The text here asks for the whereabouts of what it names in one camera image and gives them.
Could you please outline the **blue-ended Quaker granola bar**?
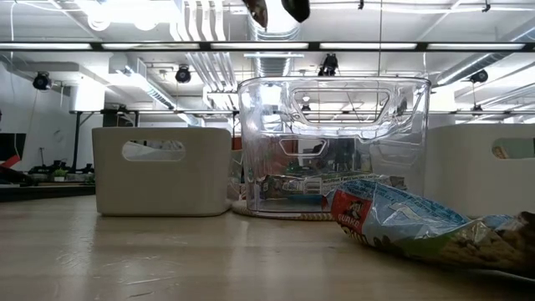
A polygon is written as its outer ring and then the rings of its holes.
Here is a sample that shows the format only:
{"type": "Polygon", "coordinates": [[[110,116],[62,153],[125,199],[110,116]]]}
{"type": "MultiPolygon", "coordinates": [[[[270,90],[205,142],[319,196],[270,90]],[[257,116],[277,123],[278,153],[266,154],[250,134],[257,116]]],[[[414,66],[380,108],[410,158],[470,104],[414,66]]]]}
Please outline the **blue-ended Quaker granola bar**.
{"type": "Polygon", "coordinates": [[[326,205],[328,194],[347,181],[369,180],[392,186],[401,190],[406,189],[405,178],[402,176],[387,176],[357,171],[327,173],[316,176],[282,176],[267,175],[259,185],[259,196],[267,199],[319,199],[326,205]]]}

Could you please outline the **black machine part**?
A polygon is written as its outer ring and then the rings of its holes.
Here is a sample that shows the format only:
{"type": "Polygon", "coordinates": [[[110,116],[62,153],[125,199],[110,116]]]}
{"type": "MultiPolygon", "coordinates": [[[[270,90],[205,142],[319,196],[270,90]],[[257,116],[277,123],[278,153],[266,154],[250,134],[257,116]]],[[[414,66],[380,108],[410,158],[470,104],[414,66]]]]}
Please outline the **black machine part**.
{"type": "Polygon", "coordinates": [[[37,182],[20,171],[0,166],[0,188],[36,186],[37,182]]]}

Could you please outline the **clear plastic bin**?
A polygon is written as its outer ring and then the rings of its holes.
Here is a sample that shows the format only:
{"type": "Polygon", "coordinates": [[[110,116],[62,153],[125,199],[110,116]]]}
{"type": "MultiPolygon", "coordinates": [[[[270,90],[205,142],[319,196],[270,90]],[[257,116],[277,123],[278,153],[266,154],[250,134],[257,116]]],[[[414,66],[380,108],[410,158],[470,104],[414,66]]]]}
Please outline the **clear plastic bin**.
{"type": "Polygon", "coordinates": [[[431,85],[407,77],[266,77],[238,90],[247,208],[329,212],[319,199],[267,199],[267,175],[357,171],[405,178],[423,192],[431,85]]]}

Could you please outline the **black overhead frame beam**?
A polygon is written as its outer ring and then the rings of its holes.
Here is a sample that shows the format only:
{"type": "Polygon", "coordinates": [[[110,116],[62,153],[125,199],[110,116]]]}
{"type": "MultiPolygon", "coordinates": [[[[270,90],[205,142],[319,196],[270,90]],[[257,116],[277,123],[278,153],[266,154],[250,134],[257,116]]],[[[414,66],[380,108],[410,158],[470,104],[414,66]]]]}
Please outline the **black overhead frame beam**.
{"type": "Polygon", "coordinates": [[[535,53],[533,43],[426,42],[0,42],[13,52],[391,52],[391,53],[535,53]]]}

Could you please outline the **white plastic bin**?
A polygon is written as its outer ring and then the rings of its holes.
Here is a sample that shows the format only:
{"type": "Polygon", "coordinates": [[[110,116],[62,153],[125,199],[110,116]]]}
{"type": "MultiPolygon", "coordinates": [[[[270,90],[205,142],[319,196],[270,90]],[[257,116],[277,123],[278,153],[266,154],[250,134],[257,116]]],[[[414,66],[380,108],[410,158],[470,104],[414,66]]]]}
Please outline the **white plastic bin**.
{"type": "Polygon", "coordinates": [[[535,213],[535,124],[429,130],[425,196],[469,217],[535,213]],[[509,159],[492,154],[498,145],[509,159]]]}

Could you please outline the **light grey plastic bin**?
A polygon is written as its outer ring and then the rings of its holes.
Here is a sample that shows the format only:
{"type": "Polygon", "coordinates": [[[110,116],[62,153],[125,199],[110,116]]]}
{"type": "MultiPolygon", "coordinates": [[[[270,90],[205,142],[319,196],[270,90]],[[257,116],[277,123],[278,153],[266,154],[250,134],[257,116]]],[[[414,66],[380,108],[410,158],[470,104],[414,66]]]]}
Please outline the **light grey plastic bin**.
{"type": "Polygon", "coordinates": [[[226,129],[101,127],[92,131],[98,213],[210,217],[226,212],[226,129]]]}

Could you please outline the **black frame rail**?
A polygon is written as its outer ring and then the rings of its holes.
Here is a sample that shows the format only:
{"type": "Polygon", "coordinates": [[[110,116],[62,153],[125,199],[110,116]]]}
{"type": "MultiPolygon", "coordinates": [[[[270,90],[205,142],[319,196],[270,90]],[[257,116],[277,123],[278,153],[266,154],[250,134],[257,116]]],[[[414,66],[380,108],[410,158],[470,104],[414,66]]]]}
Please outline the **black frame rail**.
{"type": "Polygon", "coordinates": [[[95,186],[0,186],[0,203],[95,194],[95,186]]]}

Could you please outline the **black monitor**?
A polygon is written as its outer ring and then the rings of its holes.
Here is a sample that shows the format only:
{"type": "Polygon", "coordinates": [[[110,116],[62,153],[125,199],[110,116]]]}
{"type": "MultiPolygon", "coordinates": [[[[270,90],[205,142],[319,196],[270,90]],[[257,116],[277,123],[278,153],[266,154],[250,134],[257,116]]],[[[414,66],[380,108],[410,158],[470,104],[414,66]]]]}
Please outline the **black monitor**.
{"type": "Polygon", "coordinates": [[[26,134],[0,133],[0,161],[7,161],[13,156],[23,158],[26,134]]]}

